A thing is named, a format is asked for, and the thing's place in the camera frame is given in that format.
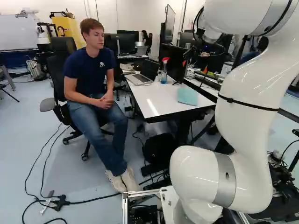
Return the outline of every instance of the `keyboard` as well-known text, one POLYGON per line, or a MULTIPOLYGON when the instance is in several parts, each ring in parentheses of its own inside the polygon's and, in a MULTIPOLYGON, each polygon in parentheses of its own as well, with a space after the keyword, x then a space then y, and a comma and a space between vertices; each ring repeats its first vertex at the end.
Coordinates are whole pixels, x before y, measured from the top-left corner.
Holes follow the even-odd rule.
POLYGON ((197 81, 202 82, 206 85, 211 86, 213 89, 220 91, 221 85, 218 83, 212 82, 206 78, 204 79, 202 76, 195 76, 194 79, 196 79, 197 81))
MULTIPOLYGON (((203 73, 201 73, 200 71, 197 71, 197 70, 195 70, 194 73, 199 74, 199 75, 202 75, 202 76, 205 75, 205 74, 203 74, 203 73)), ((214 76, 211 76, 211 75, 207 74, 206 77, 207 77, 207 78, 214 79, 214 80, 217 81, 217 79, 219 78, 219 75, 218 75, 218 74, 214 74, 214 76)))
POLYGON ((133 75, 135 78, 139 79, 141 82, 145 83, 145 82, 149 82, 150 80, 140 74, 135 74, 133 75))

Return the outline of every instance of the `blue jeans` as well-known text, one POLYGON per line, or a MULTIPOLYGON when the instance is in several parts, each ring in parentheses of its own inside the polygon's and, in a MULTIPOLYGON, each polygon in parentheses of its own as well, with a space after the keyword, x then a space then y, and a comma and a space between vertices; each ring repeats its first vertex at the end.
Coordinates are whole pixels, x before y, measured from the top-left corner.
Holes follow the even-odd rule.
MULTIPOLYGON (((101 98, 102 96, 103 94, 92 94, 89 97, 101 98)), ((128 118, 118 105, 114 103, 110 109, 105 110, 97 106, 74 101, 68 101, 67 104, 72 121, 93 145, 106 169, 110 170, 114 176, 123 174, 127 169, 127 163, 124 161, 123 155, 128 118), (98 117, 103 117, 109 122, 113 122, 114 136, 112 143, 101 132, 98 117)))

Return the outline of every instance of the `floor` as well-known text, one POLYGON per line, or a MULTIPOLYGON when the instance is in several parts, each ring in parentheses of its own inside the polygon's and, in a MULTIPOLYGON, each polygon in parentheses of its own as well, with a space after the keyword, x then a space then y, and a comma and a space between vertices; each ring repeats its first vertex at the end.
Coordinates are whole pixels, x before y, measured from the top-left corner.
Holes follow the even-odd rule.
MULTIPOLYGON (((0 100, 0 223, 3 224, 21 223, 24 209, 33 201, 33 198, 24 192, 24 180, 41 147, 60 124, 53 112, 39 112, 40 102, 53 95, 53 89, 48 80, 22 83, 26 81, 26 78, 20 77, 14 81, 21 82, 16 83, 17 90, 13 92, 9 87, 7 89, 20 100, 20 103, 3 93, 1 96, 4 99, 0 100)), ((128 103, 128 99, 125 100, 125 96, 121 96, 118 103, 123 109, 124 105, 128 103)), ((284 109, 287 108, 297 113, 299 111, 297 99, 286 96, 282 104, 284 109)), ((194 122, 193 133, 198 133, 211 116, 207 115, 204 120, 194 122)), ((143 156, 141 144, 138 139, 132 137, 132 133, 140 123, 142 121, 138 119, 129 120, 125 152, 125 159, 133 167, 138 182, 145 180, 140 173, 143 156)), ((59 133, 65 128, 62 125, 59 128, 59 133)), ((146 125, 145 128, 150 136, 169 131, 169 126, 165 122, 146 125)), ((292 134, 292 129, 298 128, 299 124, 278 114, 270 131, 269 150, 283 151, 291 141, 297 139, 292 134)), ((55 195, 66 194, 67 200, 75 202, 115 193, 105 177, 103 163, 93 150, 91 150, 89 161, 81 161, 80 155, 86 145, 84 137, 73 140, 67 146, 62 143, 62 138, 68 136, 71 131, 70 128, 67 129, 52 148, 45 170, 43 194, 46 195, 50 190, 55 190, 55 195)), ((138 135, 143 141, 146 140, 143 133, 138 135)), ((195 145, 213 150, 219 138, 219 135, 208 136, 205 134, 195 145)), ((28 180, 28 191, 31 193, 39 194, 43 163, 53 140, 44 148, 42 156, 28 180)), ((297 149, 298 145, 294 145, 286 153, 288 164, 291 163, 297 149)), ((296 183, 299 186, 298 168, 293 175, 297 178, 296 183)), ((56 217, 63 217, 68 224, 122 223, 121 196, 83 205, 65 206, 59 213, 46 210, 43 216, 39 214, 40 210, 41 205, 39 204, 30 207, 26 213, 25 222, 40 224, 56 217)))

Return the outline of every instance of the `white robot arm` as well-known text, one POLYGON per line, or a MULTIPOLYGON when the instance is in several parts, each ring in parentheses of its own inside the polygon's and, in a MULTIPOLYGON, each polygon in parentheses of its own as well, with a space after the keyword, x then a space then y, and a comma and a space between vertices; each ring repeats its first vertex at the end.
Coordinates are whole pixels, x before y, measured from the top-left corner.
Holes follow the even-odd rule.
POLYGON ((214 222, 222 207, 258 213, 271 202, 267 140, 285 91, 299 74, 298 1, 206 0, 203 40, 213 43, 221 33, 265 35, 269 46, 235 68, 219 93, 216 125, 235 152, 183 146, 171 157, 171 182, 196 224, 214 222))

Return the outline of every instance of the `whiteboard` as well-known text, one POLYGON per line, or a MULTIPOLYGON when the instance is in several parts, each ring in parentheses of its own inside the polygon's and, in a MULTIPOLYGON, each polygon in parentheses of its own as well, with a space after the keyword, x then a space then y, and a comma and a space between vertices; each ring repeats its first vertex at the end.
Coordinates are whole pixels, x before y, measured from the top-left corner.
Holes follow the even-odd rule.
POLYGON ((37 48, 37 24, 31 15, 0 15, 0 51, 37 48))

